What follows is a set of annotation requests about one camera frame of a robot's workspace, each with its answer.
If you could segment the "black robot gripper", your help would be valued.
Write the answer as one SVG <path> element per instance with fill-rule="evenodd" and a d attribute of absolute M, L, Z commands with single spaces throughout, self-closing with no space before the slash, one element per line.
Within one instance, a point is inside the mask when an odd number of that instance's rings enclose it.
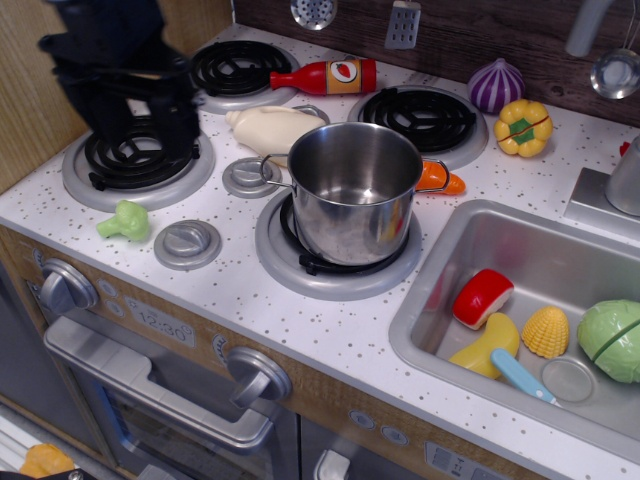
<path fill-rule="evenodd" d="M 167 157 L 190 154 L 200 135 L 190 63 L 159 27 L 146 34 L 81 28 L 46 35 L 38 47 L 52 57 L 58 83 L 100 139 L 123 141 L 134 123 L 125 99 L 135 99 L 147 103 Z"/>

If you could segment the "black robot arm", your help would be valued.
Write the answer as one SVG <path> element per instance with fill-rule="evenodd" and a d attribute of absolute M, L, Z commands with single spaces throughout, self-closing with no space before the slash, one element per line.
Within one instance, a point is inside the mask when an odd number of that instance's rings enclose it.
<path fill-rule="evenodd" d="M 56 1 L 65 32 L 39 48 L 75 110 L 107 144 L 117 147 L 133 127 L 129 100 L 146 104 L 167 157 L 185 158 L 200 134 L 190 62 L 162 38 L 154 1 Z"/>

